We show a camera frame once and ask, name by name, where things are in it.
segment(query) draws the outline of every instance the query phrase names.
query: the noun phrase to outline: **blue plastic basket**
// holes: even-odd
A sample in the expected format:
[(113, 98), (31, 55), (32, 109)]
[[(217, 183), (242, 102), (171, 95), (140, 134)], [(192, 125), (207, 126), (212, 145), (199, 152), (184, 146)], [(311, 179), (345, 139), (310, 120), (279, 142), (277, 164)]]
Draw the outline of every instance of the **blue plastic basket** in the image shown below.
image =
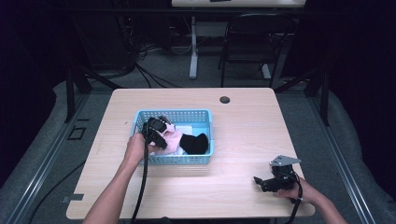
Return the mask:
[(191, 126), (192, 135), (205, 133), (209, 139), (209, 147), (201, 155), (150, 155), (148, 164), (208, 164), (214, 152), (212, 114), (206, 109), (178, 109), (178, 110), (139, 110), (134, 117), (132, 133), (140, 133), (143, 124), (150, 117), (166, 116), (170, 122), (181, 126)]

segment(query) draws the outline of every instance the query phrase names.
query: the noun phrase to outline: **wooden tabletop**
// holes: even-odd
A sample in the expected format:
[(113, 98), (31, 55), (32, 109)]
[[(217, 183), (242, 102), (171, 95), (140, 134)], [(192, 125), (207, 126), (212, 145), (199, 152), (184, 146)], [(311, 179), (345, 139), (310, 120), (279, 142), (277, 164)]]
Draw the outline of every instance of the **wooden tabletop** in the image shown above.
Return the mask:
[(304, 7), (305, 0), (172, 0), (172, 7)]
[[(230, 103), (219, 98), (227, 96)], [(262, 192), (253, 176), (273, 178), (277, 155), (296, 158), (271, 89), (116, 90), (92, 144), (67, 217), (82, 219), (122, 161), (135, 114), (141, 109), (208, 109), (213, 117), (214, 154), (206, 165), (150, 165), (137, 218), (289, 217), (293, 204)], [(303, 176), (299, 164), (293, 169)], [(140, 165), (127, 190), (121, 218), (131, 218), (143, 173)], [(301, 204), (297, 216), (315, 208)]]

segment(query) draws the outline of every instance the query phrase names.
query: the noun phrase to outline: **chair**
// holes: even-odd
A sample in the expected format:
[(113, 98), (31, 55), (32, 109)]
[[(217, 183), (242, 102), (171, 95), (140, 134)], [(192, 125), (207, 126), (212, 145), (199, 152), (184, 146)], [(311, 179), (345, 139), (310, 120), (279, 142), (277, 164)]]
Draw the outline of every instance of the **chair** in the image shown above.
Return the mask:
[(273, 63), (271, 88), (284, 37), (293, 27), (292, 18), (285, 15), (245, 13), (233, 17), (227, 24), (219, 60), (221, 87), (227, 62), (257, 63), (259, 69), (266, 63)]

